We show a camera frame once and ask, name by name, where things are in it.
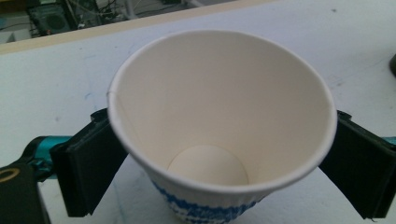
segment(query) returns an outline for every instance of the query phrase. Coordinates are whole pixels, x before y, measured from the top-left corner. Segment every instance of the cup bottom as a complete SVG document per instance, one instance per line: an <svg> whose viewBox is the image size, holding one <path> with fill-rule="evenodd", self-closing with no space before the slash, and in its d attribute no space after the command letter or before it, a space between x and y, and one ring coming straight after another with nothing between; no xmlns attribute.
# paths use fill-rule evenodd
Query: cup bottom
<svg viewBox="0 0 396 224"><path fill-rule="evenodd" d="M189 147L182 151L173 159L168 171L208 184L248 184L248 176L240 160L228 150L210 145Z"/></svg>

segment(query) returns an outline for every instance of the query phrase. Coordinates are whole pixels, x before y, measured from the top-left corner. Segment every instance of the paper cup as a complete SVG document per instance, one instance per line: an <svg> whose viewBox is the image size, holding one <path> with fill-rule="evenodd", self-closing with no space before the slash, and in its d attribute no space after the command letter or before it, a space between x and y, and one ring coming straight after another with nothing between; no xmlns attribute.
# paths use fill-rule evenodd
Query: paper cup
<svg viewBox="0 0 396 224"><path fill-rule="evenodd" d="M132 55L108 92L111 125L171 209L227 223L315 169L336 110L314 69L232 31L188 31Z"/></svg>

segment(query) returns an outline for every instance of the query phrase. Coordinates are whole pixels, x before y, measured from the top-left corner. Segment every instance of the wooden edge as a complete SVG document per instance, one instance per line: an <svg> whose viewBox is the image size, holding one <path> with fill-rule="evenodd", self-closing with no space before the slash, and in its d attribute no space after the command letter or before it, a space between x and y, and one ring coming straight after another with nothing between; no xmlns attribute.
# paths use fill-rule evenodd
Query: wooden edge
<svg viewBox="0 0 396 224"><path fill-rule="evenodd" d="M273 2L275 0L239 0L228 3L222 3L207 7L197 7L177 12L162 14L158 16L146 17L131 21L122 21L109 25L97 26L86 30L78 30L58 35L48 35L39 38L32 38L18 42L11 42L0 45L0 55L12 52L18 52L28 49L43 48L46 46L62 44L99 35L109 35L125 30L136 29L140 27L161 24L170 21L179 21L183 19L204 16L208 14L219 13L228 10L234 10L243 7L253 7L263 3Z"/></svg>

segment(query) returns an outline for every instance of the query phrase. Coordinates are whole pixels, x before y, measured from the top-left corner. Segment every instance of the white table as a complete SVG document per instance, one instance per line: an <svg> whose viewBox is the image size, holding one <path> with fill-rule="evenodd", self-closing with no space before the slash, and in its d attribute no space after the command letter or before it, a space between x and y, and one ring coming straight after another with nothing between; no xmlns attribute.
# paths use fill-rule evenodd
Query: white table
<svg viewBox="0 0 396 224"><path fill-rule="evenodd" d="M160 36L191 29L247 32L291 49L324 77L339 110L379 136L396 135L396 78L388 68L396 54L396 1L265 2L196 8L0 46L0 166L15 161L39 135L75 134L92 112L107 106L109 83L129 55ZM180 223L129 157L93 216L68 217L56 180L39 186L52 223ZM396 203L376 221L396 223ZM361 219L317 169L234 223L372 220Z"/></svg>

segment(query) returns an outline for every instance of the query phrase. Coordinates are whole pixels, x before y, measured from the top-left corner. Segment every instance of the blue pattern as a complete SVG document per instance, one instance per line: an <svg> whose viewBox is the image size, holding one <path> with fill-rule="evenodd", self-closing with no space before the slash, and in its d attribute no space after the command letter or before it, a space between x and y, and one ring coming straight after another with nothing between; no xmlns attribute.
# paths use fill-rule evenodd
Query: blue pattern
<svg viewBox="0 0 396 224"><path fill-rule="evenodd" d="M170 208L185 221L193 224L224 224L236 219L242 215L246 210L256 204L256 202L249 204L242 204L236 207L209 207L202 206L196 203L188 203L185 200L177 198L166 192L165 189L160 188L154 183L155 188L163 195L165 200L169 203Z"/></svg>

